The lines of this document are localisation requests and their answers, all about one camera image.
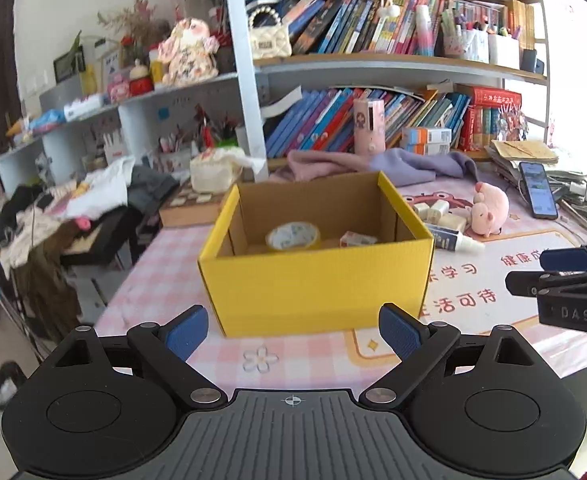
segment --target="brown garment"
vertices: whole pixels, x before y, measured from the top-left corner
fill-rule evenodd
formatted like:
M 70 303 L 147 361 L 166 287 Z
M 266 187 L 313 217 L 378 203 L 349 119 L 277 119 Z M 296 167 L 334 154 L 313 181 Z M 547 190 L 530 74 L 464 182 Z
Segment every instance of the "brown garment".
M 29 253 L 29 259 L 15 270 L 17 289 L 33 313 L 42 321 L 55 343 L 80 325 L 80 302 L 76 289 L 62 274 L 60 257 L 73 243 L 80 229 L 75 221 L 62 224 L 49 238 Z

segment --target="pink cylinder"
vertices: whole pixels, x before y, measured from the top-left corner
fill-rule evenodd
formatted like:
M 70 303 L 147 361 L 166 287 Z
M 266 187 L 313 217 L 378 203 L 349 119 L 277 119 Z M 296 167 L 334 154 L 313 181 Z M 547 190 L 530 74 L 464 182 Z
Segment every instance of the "pink cylinder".
M 354 100 L 353 121 L 356 155 L 377 155 L 385 151 L 383 100 Z

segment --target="flower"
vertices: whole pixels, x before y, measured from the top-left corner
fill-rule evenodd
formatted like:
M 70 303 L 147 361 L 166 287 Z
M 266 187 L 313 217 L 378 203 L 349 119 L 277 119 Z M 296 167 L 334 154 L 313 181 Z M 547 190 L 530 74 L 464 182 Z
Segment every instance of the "flower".
M 246 372 L 257 370 L 261 374 L 267 373 L 272 364 L 276 364 L 280 359 L 275 354 L 269 354 L 266 346 L 260 346 L 255 352 L 244 352 L 244 364 L 242 368 Z

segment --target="towel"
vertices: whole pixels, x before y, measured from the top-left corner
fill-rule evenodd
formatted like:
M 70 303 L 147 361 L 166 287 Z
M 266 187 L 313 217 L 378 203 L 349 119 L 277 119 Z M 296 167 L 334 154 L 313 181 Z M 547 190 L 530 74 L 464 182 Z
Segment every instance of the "towel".
M 379 155 L 292 150 L 288 165 L 276 171 L 276 182 L 308 181 L 322 176 L 355 171 L 382 171 L 396 187 L 432 182 L 437 176 L 463 178 L 466 174 L 478 180 L 476 163 L 461 152 L 447 155 L 417 155 L 392 148 Z

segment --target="tablecloth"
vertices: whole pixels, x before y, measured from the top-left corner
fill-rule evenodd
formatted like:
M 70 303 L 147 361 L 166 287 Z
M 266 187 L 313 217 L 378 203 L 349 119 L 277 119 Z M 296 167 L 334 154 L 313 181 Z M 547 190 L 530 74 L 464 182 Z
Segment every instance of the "tablecloth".
M 465 208 L 473 198 L 473 183 L 438 179 L 400 191 L 411 200 L 446 198 L 452 206 Z M 576 244 L 587 240 L 587 233 L 562 215 L 556 222 L 536 220 L 515 190 L 508 194 L 510 217 L 502 235 L 554 229 Z M 144 321 L 164 324 L 193 304 L 202 304 L 209 312 L 209 335 L 188 362 L 228 395 L 235 388 L 351 388 L 357 397 L 398 363 L 395 358 L 353 359 L 353 332 L 225 338 L 197 265 L 210 230 L 211 226 L 162 230 L 100 318 L 97 333 L 125 334 Z M 458 328 L 465 333 L 464 326 Z M 586 333 L 542 326 L 535 320 L 521 331 L 559 376 L 587 367 Z

